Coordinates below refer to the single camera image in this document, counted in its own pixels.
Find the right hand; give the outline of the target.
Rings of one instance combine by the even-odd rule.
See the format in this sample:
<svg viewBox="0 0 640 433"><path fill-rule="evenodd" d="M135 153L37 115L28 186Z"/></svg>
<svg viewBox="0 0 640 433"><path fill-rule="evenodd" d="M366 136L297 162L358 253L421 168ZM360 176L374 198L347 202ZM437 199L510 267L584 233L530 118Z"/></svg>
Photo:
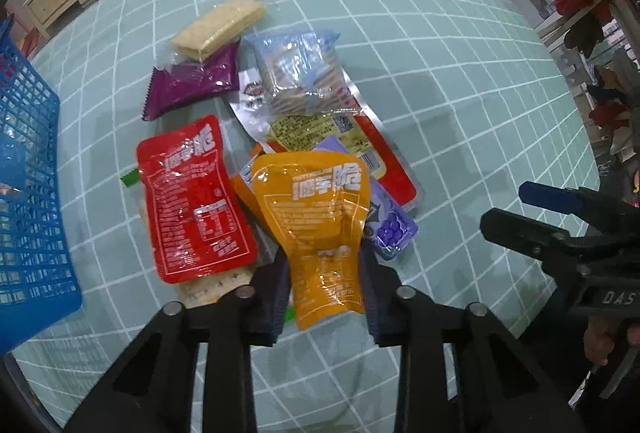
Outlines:
<svg viewBox="0 0 640 433"><path fill-rule="evenodd" d="M615 337L623 326L620 318L590 316L584 334L584 349L588 361L598 366L608 363L608 355L613 352Z"/></svg>

